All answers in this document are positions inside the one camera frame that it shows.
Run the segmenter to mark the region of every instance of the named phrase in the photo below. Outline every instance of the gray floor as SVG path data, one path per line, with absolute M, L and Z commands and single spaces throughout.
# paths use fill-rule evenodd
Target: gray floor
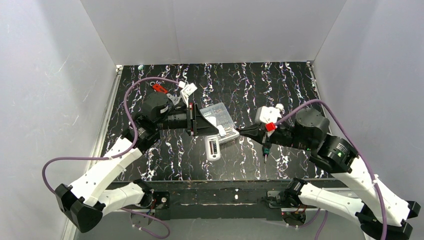
M 283 222 L 265 222 L 262 219 L 178 219 L 167 221 L 171 235 L 167 240 L 313 240 L 324 218 L 320 213 L 314 223 L 306 228 L 295 230 L 275 224 Z M 152 223 L 150 230 L 166 234 L 159 223 Z M 87 233 L 77 232 L 74 240 L 154 240 L 145 232 L 132 228 L 127 212 L 113 212 L 105 216 L 93 230 Z M 322 230 L 320 240 L 363 240 L 364 235 L 358 226 L 332 213 Z

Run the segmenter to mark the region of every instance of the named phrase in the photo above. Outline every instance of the transparent container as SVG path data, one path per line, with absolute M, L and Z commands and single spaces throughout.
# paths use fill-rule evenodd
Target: transparent container
M 200 109 L 200 112 L 205 118 L 216 118 L 216 127 L 221 129 L 220 134 L 218 134 L 219 144 L 224 144 L 240 136 L 240 133 L 235 130 L 236 125 L 234 124 L 234 121 L 228 113 L 224 103 L 220 102 L 214 105 L 210 105 Z

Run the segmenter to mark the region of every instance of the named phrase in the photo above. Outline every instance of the white bottle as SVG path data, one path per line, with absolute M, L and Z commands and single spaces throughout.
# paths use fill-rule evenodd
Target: white bottle
M 214 116 L 206 117 L 211 124 L 217 126 L 217 118 Z M 204 149 L 206 150 L 206 160 L 216 161 L 221 158 L 220 143 L 218 141 L 218 134 L 208 135 L 203 137 Z

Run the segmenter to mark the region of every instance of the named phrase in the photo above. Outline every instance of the black marble table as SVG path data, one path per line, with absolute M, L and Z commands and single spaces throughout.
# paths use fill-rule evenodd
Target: black marble table
M 125 91 L 145 77 L 163 77 L 195 83 L 192 99 L 202 108 L 224 103 L 236 126 L 253 124 L 261 106 L 284 105 L 288 113 L 300 104 L 318 98 L 305 62 L 216 63 L 124 66 L 103 145 L 106 153 L 129 121 L 124 111 Z M 128 98 L 130 111 L 139 111 L 148 82 Z M 176 86 L 163 85 L 176 94 Z M 178 180 L 276 180 L 327 178 L 328 174 L 308 162 L 308 152 L 273 146 L 264 163 L 261 145 L 240 136 L 221 145 L 221 159 L 206 161 L 203 137 L 188 136 L 182 129 L 164 130 L 161 139 L 118 176 L 118 181 L 142 178 L 148 181 Z

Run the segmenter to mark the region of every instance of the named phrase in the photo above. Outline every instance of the white wall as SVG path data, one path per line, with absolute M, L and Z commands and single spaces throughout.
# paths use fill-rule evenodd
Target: white wall
M 79 0 L 0 0 L 0 46 L 0 238 L 57 240 L 66 217 L 41 169 L 91 153 L 114 63 Z M 69 184 L 86 164 L 47 177 Z
M 374 172 L 397 195 L 421 205 L 423 10 L 422 0 L 348 0 L 313 64 L 322 98 Z M 411 239 L 424 236 L 422 215 L 408 221 Z
M 346 0 L 81 0 L 115 64 L 315 59 Z

